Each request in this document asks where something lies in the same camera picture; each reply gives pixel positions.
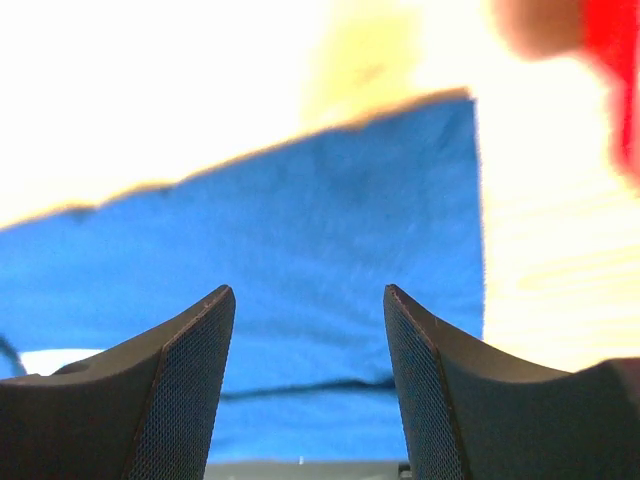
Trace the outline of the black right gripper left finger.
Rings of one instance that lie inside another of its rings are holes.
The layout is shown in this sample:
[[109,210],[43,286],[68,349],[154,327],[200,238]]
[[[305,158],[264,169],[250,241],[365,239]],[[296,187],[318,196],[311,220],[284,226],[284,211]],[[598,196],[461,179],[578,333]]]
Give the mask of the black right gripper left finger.
[[2,478],[203,478],[234,315],[223,285],[51,375],[3,380]]

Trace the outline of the navy blue printed t-shirt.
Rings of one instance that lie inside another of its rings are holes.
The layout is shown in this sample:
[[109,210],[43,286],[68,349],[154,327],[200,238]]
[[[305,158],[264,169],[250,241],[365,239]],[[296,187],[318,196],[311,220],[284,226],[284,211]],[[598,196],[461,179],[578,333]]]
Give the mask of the navy blue printed t-shirt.
[[1,333],[43,370],[231,286],[209,458],[400,460],[383,291],[473,335],[484,285],[469,100],[328,132],[3,232]]

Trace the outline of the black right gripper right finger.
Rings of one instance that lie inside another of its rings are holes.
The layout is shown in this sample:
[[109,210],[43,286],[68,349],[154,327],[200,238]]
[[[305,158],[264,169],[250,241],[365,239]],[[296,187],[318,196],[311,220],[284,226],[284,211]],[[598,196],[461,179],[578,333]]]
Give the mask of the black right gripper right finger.
[[635,479],[639,362],[575,373],[498,350],[384,292],[384,319],[416,479]]

